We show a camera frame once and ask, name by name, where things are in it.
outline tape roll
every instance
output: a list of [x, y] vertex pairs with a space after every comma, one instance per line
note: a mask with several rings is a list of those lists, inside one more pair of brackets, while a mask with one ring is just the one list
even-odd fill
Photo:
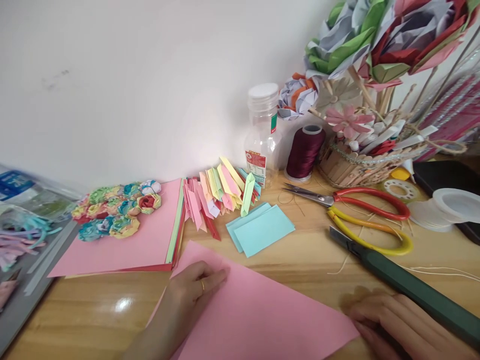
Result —
[[[416, 201], [420, 196], [419, 190], [413, 186], [411, 183], [397, 180], [397, 179], [388, 179], [380, 184], [381, 190], [384, 192], [393, 195], [396, 198], [399, 198], [404, 203], [409, 203]], [[404, 191], [404, 194], [398, 194], [392, 190], [392, 187], [398, 187]]]

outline white plastic container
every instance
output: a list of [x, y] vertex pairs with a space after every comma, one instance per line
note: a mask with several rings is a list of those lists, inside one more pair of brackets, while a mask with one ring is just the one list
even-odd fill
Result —
[[453, 224], [480, 223], [480, 196], [464, 190], [438, 189], [431, 199], [407, 206], [414, 223], [436, 232], [448, 232]]
[[251, 130], [245, 139], [248, 172], [262, 188], [270, 188], [279, 174], [279, 142], [277, 104], [279, 86], [264, 83], [248, 91]]

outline wooden basket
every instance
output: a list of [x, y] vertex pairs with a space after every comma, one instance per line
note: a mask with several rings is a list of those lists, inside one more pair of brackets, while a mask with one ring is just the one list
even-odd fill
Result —
[[420, 155], [426, 146], [421, 144], [372, 157], [350, 152], [348, 145], [335, 143], [333, 139], [320, 152], [318, 170], [336, 188], [370, 186], [386, 180], [392, 170]]

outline scissors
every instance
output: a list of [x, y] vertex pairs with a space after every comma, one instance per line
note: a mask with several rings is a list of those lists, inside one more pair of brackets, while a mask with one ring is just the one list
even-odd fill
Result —
[[[389, 193], [379, 191], [376, 189], [371, 189], [368, 187], [351, 187], [351, 188], [346, 188], [343, 190], [336, 191], [332, 194], [332, 196], [326, 196], [326, 195], [318, 194], [316, 192], [312, 192], [307, 189], [304, 189], [286, 182], [284, 184], [289, 187], [289, 188], [283, 188], [284, 190], [287, 190], [288, 192], [291, 192], [293, 194], [312, 200], [317, 204], [320, 204], [326, 207], [327, 208], [326, 213], [328, 214], [328, 216], [330, 216], [333, 222], [340, 228], [340, 230], [343, 231], [343, 233], [346, 234], [350, 239], [356, 241], [357, 243], [363, 245], [364, 247], [375, 250], [383, 255], [389, 255], [389, 256], [405, 255], [405, 254], [408, 254], [410, 251], [412, 251], [413, 249], [412, 240], [404, 232], [400, 230], [394, 230], [389, 226], [382, 225], [376, 222], [357, 219], [355, 217], [352, 217], [350, 215], [347, 215], [341, 212], [339, 209], [337, 209], [334, 206], [335, 202], [344, 202], [344, 203], [357, 205], [359, 207], [362, 207], [370, 212], [378, 214], [387, 219], [400, 220], [400, 221], [408, 219], [410, 217], [409, 208], [403, 202], [401, 202], [396, 197], [390, 195]], [[358, 194], [358, 193], [373, 195], [388, 201], [397, 209], [398, 214], [382, 210], [376, 206], [373, 206], [372, 204], [358, 200], [356, 198], [345, 196], [347, 194]], [[361, 239], [357, 235], [355, 235], [343, 223], [342, 220], [345, 220], [355, 225], [360, 225], [360, 226], [365, 226], [367, 228], [381, 230], [383, 232], [390, 233], [395, 236], [399, 235], [402, 239], [401, 246], [394, 249], [388, 249], [388, 248], [381, 248], [381, 247], [372, 245], [366, 242], [365, 240]]]

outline stack of colored paper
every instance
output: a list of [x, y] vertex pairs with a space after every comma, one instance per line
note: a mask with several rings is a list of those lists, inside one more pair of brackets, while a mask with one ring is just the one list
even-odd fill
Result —
[[171, 271], [178, 256], [184, 225], [183, 179], [161, 185], [161, 206], [152, 214], [140, 214], [134, 235], [102, 237], [92, 242], [73, 240], [49, 278], [111, 272]]
[[212, 220], [235, 209], [240, 209], [240, 216], [245, 217], [262, 191], [252, 173], [235, 169], [224, 157], [220, 159], [222, 163], [217, 167], [201, 171], [198, 178], [183, 181], [185, 221], [192, 219], [197, 231], [209, 229], [218, 240]]
[[293, 232], [295, 226], [278, 205], [265, 202], [248, 216], [229, 222], [226, 229], [238, 252], [249, 258]]

